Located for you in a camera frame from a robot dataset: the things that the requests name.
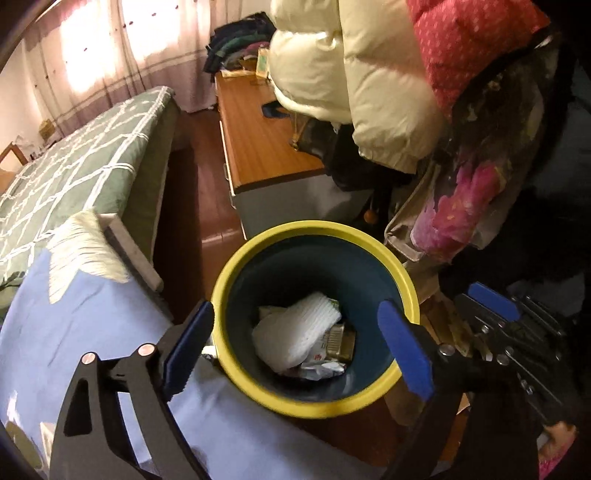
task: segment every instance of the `curtain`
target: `curtain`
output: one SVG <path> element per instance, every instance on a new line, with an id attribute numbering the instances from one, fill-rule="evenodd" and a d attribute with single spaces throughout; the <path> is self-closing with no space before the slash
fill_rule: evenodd
<path id="1" fill-rule="evenodd" d="M 228 16 L 219 3 L 218 11 L 210 0 L 62 0 L 25 37 L 41 111 L 67 135 L 158 85 L 172 87 L 187 112 L 212 105 L 202 70 L 215 18 Z"/>

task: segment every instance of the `drawer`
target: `drawer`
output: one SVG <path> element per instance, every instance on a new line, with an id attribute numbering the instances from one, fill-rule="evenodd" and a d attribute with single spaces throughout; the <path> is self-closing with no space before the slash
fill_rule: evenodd
<path id="1" fill-rule="evenodd" d="M 232 184 L 232 174 L 230 173 L 230 164 L 228 163 L 228 149 L 226 148 L 226 138 L 223 134 L 223 125 L 222 125 L 222 121 L 220 120 L 220 132 L 222 133 L 222 146 L 223 146 L 223 156 L 224 156 L 224 177 L 226 177 L 226 180 L 228 181 L 228 183 L 230 184 L 230 196 L 231 197 L 235 197 L 236 194 L 234 193 L 234 185 Z"/>

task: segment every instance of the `white puffer jacket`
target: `white puffer jacket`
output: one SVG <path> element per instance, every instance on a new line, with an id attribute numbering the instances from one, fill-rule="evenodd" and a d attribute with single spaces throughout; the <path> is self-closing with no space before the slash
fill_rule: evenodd
<path id="1" fill-rule="evenodd" d="M 365 158 L 414 173 L 445 120 L 406 0 L 272 0 L 269 68 L 287 109 L 353 123 Z"/>

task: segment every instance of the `white checkered pattern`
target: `white checkered pattern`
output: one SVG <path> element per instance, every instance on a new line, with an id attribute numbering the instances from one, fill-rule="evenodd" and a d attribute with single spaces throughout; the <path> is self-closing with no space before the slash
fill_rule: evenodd
<path id="1" fill-rule="evenodd" d="M 89 208 L 121 215 L 150 133 L 173 94 L 156 87 L 115 105 L 18 173 L 0 197 L 0 287 L 31 266 L 70 215 Z"/>

